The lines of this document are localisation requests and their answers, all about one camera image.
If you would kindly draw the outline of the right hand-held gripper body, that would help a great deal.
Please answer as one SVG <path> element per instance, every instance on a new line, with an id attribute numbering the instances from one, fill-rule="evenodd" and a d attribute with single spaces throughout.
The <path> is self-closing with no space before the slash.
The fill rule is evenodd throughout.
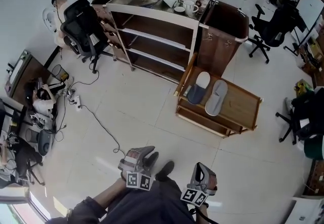
<path id="1" fill-rule="evenodd" d="M 181 194 L 181 201 L 191 204 L 196 207 L 200 207 L 207 199 L 208 196 L 213 196 L 214 193 L 209 193 L 207 190 L 209 174 L 214 173 L 208 167 L 201 167 L 205 169 L 205 178 L 197 183 L 194 180 L 195 168 L 191 176 L 190 182 L 187 184 L 186 189 Z"/>

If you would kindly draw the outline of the light grey slipper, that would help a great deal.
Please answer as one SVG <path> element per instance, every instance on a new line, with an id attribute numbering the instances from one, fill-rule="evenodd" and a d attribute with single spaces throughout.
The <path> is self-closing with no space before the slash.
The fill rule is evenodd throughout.
<path id="1" fill-rule="evenodd" d="M 215 81 L 212 93 L 205 104 L 205 112 L 208 115 L 217 116 L 219 114 L 227 91 L 228 86 L 224 80 Z"/>

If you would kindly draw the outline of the low wooden shoe rack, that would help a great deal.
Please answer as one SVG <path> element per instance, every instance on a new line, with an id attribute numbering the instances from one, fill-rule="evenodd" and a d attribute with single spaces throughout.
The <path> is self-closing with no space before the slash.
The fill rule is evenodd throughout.
<path id="1" fill-rule="evenodd" d="M 178 98 L 176 116 L 221 137 L 253 131 L 257 127 L 256 120 L 262 99 L 232 82 L 198 67 L 196 60 L 197 54 L 194 53 L 174 92 Z M 202 101 L 199 104 L 191 104 L 187 95 L 202 71 L 208 72 L 211 80 Z M 224 80 L 227 83 L 228 91 L 219 114 L 210 116 L 205 112 L 205 104 L 217 80 Z"/>

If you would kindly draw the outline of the dark grey slipper white insole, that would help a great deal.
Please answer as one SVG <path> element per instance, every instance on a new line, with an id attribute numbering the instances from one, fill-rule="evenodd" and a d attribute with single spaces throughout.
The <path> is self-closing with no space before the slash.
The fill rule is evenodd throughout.
<path id="1" fill-rule="evenodd" d="M 191 104 L 199 104 L 206 94 L 207 87 L 210 83 L 210 74 L 202 71 L 197 76 L 196 82 L 190 88 L 187 98 Z"/>

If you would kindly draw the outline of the metal and wood service cart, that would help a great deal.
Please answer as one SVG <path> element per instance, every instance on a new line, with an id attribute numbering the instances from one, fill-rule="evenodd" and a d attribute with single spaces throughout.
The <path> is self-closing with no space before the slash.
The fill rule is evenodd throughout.
<path id="1" fill-rule="evenodd" d="M 131 69 L 179 83 L 193 57 L 221 76 L 249 35 L 242 10 L 218 0 L 197 0 L 193 17 L 174 12 L 163 0 L 93 0 L 114 54 Z"/>

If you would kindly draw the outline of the person's left forearm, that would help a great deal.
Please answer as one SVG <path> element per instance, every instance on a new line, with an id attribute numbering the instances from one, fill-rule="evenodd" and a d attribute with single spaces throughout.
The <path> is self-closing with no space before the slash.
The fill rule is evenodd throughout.
<path id="1" fill-rule="evenodd" d="M 107 209 L 111 202 L 126 189 L 126 182 L 119 178 L 110 187 L 93 198 L 103 209 Z"/>

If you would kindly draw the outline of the person's right hand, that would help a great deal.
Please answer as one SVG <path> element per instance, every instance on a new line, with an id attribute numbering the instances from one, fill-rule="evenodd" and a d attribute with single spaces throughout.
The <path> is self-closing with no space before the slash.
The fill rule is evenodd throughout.
<path id="1" fill-rule="evenodd" d="M 209 193 L 215 193 L 217 191 L 217 177 L 215 173 L 210 173 L 209 174 L 209 179 L 208 179 L 208 185 L 207 185 L 207 190 Z"/>

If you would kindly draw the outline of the white power strip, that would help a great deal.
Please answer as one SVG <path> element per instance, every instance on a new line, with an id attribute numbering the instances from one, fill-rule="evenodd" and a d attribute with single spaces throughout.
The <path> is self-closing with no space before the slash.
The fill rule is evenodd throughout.
<path id="1" fill-rule="evenodd" d="M 65 98 L 67 98 L 70 105 L 74 105 L 77 111 L 81 110 L 80 96 L 77 95 L 74 89 L 68 89 L 63 92 Z"/>

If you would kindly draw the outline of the black swivel chair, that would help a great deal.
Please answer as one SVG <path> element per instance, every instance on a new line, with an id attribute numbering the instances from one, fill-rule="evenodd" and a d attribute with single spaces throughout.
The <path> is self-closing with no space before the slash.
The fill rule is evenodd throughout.
<path id="1" fill-rule="evenodd" d="M 27 141 L 18 137 L 10 144 L 9 155 L 15 162 L 14 181 L 20 182 L 20 178 L 26 178 L 27 171 L 36 164 L 43 165 L 43 157 Z"/>

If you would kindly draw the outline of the dark green stool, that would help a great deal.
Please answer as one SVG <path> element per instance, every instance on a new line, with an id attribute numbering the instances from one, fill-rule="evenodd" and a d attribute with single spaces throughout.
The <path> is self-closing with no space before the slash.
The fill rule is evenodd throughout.
<path id="1" fill-rule="evenodd" d="M 313 160 L 324 160 L 324 136 L 317 135 L 305 140 L 304 154 Z"/>

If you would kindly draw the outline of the black mesh office chair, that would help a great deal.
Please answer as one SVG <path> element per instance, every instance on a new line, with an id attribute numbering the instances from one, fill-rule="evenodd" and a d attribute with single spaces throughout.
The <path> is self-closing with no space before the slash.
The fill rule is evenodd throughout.
<path id="1" fill-rule="evenodd" d="M 83 62 L 93 58 L 92 73 L 96 73 L 100 55 L 112 56 L 105 51 L 109 46 L 108 37 L 99 23 L 96 11 L 88 0 L 77 0 L 64 10 L 64 18 L 61 31 L 76 44 Z"/>

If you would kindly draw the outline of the brown wooden desk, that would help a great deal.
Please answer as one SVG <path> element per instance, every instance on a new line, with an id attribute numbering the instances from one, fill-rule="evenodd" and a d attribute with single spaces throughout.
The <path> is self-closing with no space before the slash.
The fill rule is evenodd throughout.
<path id="1" fill-rule="evenodd" d="M 5 84 L 5 91 L 8 97 L 23 104 L 24 98 L 24 85 L 31 79 L 41 78 L 46 82 L 51 73 L 45 68 L 34 56 L 24 50 L 18 58 L 14 66 L 9 65 L 9 78 Z"/>

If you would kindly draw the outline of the white striped mug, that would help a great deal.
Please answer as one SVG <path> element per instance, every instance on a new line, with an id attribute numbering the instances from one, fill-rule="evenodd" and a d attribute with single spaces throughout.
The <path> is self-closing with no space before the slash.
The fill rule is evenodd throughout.
<path id="1" fill-rule="evenodd" d="M 189 17 L 193 17 L 194 14 L 199 10 L 199 7 L 195 4 L 194 1 L 186 0 L 183 2 L 183 8 L 185 13 Z"/>

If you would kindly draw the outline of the white plastic chair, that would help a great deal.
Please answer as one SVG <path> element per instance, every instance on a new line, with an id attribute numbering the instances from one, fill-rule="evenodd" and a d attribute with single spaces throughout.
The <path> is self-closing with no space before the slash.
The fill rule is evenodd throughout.
<path id="1" fill-rule="evenodd" d="M 51 33 L 55 33 L 57 31 L 55 24 L 55 13 L 54 8 L 45 8 L 42 13 L 43 22 Z"/>

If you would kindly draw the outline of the whiteboard on stand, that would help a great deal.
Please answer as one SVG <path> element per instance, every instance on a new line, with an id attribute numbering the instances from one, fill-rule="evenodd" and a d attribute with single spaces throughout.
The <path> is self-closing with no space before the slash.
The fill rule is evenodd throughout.
<path id="1" fill-rule="evenodd" d="M 311 36 L 313 36 L 316 22 L 318 21 L 323 8 L 324 2 L 322 0 L 299 0 L 297 10 L 299 11 L 306 27 L 302 30 L 298 27 L 293 29 L 291 32 L 291 36 L 294 40 L 293 47 L 289 48 L 288 46 L 284 46 L 285 50 L 289 50 L 295 56 L 298 56 L 298 49 L 305 44 Z"/>

